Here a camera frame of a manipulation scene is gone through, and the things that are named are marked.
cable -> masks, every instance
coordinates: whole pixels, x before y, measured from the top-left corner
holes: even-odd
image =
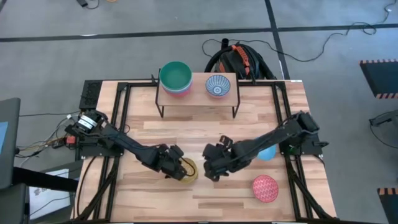
[[[44,207],[46,207],[47,205],[49,205],[51,202],[54,202],[54,201],[57,201],[57,200],[64,200],[64,199],[66,199],[66,198],[70,198],[70,195],[67,196],[67,197],[64,197],[64,198],[58,198],[58,199],[53,199],[53,200],[49,201],[48,203],[46,203],[45,205],[43,205],[43,207],[41,207],[41,208],[37,209],[36,211],[34,211],[33,213],[31,213],[31,214],[29,215],[29,217],[31,217],[31,216],[32,216],[33,214],[35,214],[36,212],[40,211],[41,209],[43,209]]]
[[[319,161],[321,161],[323,166],[325,166],[325,161],[323,161],[323,159],[321,157],[319,157],[318,155],[313,155],[313,156],[315,156],[317,159],[319,159]]]
[[[373,136],[374,136],[377,140],[379,140],[381,143],[383,143],[383,144],[386,145],[386,146],[393,147],[394,149],[398,149],[398,146],[392,146],[392,145],[390,145],[390,144],[385,143],[384,141],[382,141],[382,140],[374,133],[371,124],[369,124],[369,128],[371,129],[371,132],[372,132]]]
[[[87,9],[96,9],[98,8],[98,6],[100,6],[100,0],[97,0],[97,5],[95,7],[88,7],[86,6]]]
[[[130,132],[130,130],[131,130],[131,127],[130,127],[130,125],[128,125],[128,124],[125,124],[124,126],[127,126],[128,128],[129,128],[129,130],[128,131],[126,131],[126,132],[123,132],[124,134],[127,134],[127,133],[129,133]]]
[[[56,137],[57,139],[61,139],[60,137],[58,137],[58,131],[59,131],[59,128],[58,128],[57,131],[55,132],[55,137]]]
[[[17,146],[17,147],[18,147],[19,149],[21,149],[21,148],[26,149],[26,148],[32,147],[34,144],[42,143],[42,142],[45,142],[45,141],[37,141],[37,142],[33,142],[32,144],[30,144],[30,145],[28,145],[28,146]]]
[[[388,7],[393,6],[393,5],[395,5],[395,4],[397,4],[397,0],[394,0],[393,3],[390,3],[390,4],[386,5],[386,6],[384,7],[384,12],[385,12],[384,19],[383,19],[382,21],[376,22],[376,23],[373,24],[373,25],[376,25],[376,24],[383,24],[384,22],[386,22],[386,21],[387,21],[387,18],[389,17],[389,14],[390,14],[390,9],[388,9]],[[364,33],[367,34],[367,35],[374,35],[374,34],[376,34],[376,32],[377,32],[376,28],[375,28],[373,25],[368,24],[367,22],[354,22],[354,23],[352,23],[352,24],[348,27],[348,29],[347,29],[347,31],[346,31],[345,33],[334,32],[334,33],[330,34],[330,35],[328,36],[328,38],[326,38],[326,41],[324,41],[324,43],[323,43],[323,45],[322,45],[322,50],[321,50],[321,52],[320,52],[316,57],[310,58],[310,59],[298,59],[298,58],[294,57],[294,56],[291,55],[291,54],[283,53],[283,52],[281,52],[281,51],[278,51],[278,50],[272,48],[271,44],[268,43],[268,42],[266,42],[266,41],[264,41],[264,40],[236,40],[236,39],[230,39],[230,41],[247,42],[247,43],[251,43],[251,42],[262,42],[262,43],[267,44],[271,50],[273,50],[273,51],[275,51],[275,52],[277,52],[277,53],[279,53],[279,54],[286,55],[286,56],[288,56],[288,57],[290,57],[290,58],[292,58],[292,59],[294,59],[294,60],[296,60],[296,61],[298,61],[298,62],[312,62],[312,61],[315,61],[316,59],[318,59],[319,57],[321,57],[321,56],[323,55],[323,53],[325,52],[325,46],[326,46],[326,44],[328,43],[328,41],[330,40],[330,38],[331,38],[332,36],[334,36],[334,35],[347,36],[348,33],[350,32],[350,30],[353,28],[353,26],[358,25],[358,24],[362,24],[362,25],[363,25],[362,28],[361,28],[361,30],[362,30],[362,32],[364,32]],[[202,50],[203,54],[205,54],[206,56],[212,57],[211,55],[207,54],[207,53],[205,52],[205,49],[204,49],[204,45],[205,45],[208,41],[210,41],[210,40],[216,41],[216,42],[218,42],[218,43],[221,43],[221,41],[218,41],[218,40],[215,40],[215,39],[208,39],[208,40],[204,41],[204,43],[202,43],[202,45],[201,45],[201,50]]]
[[[40,113],[40,114],[25,114],[25,115],[19,115],[20,118],[23,117],[28,117],[28,116],[42,116],[42,115],[69,115],[69,114],[74,114],[80,112],[80,110],[78,111],[74,111],[74,112],[69,112],[69,113]]]
[[[196,173],[196,170],[195,170],[194,166],[191,163],[187,162],[183,157],[181,157],[180,159],[182,159],[182,161],[184,161],[186,164],[188,164],[193,170],[193,174],[186,174],[186,175],[189,176],[189,177],[193,177],[195,175],[195,173]]]
[[[63,124],[63,122],[65,122],[66,120],[68,120],[68,118],[63,118],[63,119],[57,124],[57,128],[55,128],[55,130],[50,134],[50,136],[49,136],[46,140],[44,140],[44,141],[45,141],[45,142],[49,141],[49,140],[52,138],[52,136],[55,134],[55,132],[58,130],[58,128],[59,128],[59,127]],[[48,146],[49,146],[49,145],[47,145],[47,144],[43,144],[43,145],[39,146],[39,148],[37,148],[35,152],[33,152],[33,153],[32,153],[31,155],[29,155],[29,156],[26,156],[27,158],[21,162],[21,164],[19,165],[19,167],[22,168],[22,166],[23,166],[30,158],[32,158],[32,157],[38,155],[39,153],[41,153],[42,151],[44,151],[44,149],[46,149]]]
[[[83,184],[84,184],[84,181],[85,181],[85,178],[86,178],[87,171],[88,171],[88,169],[90,168],[91,164],[94,162],[95,158],[96,158],[96,156],[94,156],[94,157],[91,159],[91,161],[88,163],[87,168],[86,168],[86,170],[85,170],[85,173],[83,174],[83,178],[81,178],[81,184],[80,184],[80,188],[79,188],[79,194],[77,195],[77,208],[76,208],[77,216],[80,216],[79,204],[80,204],[81,190],[82,190],[82,188],[83,188]]]

wooden shelf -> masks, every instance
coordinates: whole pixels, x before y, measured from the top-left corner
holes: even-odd
[[[229,93],[222,98],[214,98],[206,90],[206,81],[212,75],[225,76],[230,84]],[[191,92],[183,97],[169,95],[161,86],[157,96],[159,106],[238,106],[238,87],[235,73],[193,73]]]

red and black striped edge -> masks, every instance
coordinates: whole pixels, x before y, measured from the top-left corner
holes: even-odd
[[[379,195],[398,195],[398,187],[396,188],[379,188],[377,189]]]
[[[377,59],[377,60],[360,60],[359,64],[366,63],[397,63],[398,59]],[[398,93],[378,93],[375,95],[377,99],[398,99]]]

pink bowl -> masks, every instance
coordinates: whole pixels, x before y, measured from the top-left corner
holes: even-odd
[[[167,94],[169,94],[170,96],[174,96],[174,97],[183,97],[183,96],[188,95],[191,92],[191,86],[189,86],[187,88],[187,90],[185,90],[182,93],[171,93],[171,92],[167,91],[165,88],[163,88],[163,89],[166,91]]]

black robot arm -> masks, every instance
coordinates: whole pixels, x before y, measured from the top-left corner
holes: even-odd
[[[221,144],[207,144],[203,151],[205,157],[205,176],[212,181],[219,181],[220,176],[229,176],[247,167],[262,149],[289,140],[291,144],[300,145],[306,136],[316,134],[318,125],[311,115],[304,112],[293,114],[275,130],[256,139],[233,142],[222,136]]]
[[[128,150],[142,165],[156,172],[162,171],[166,177],[181,180],[187,174],[185,168],[181,166],[180,158],[183,152],[178,146],[168,147],[166,144],[143,146],[117,130],[108,122],[106,115],[99,111],[87,111],[75,124],[69,125],[65,130],[91,145],[96,144],[107,149],[120,147]]]

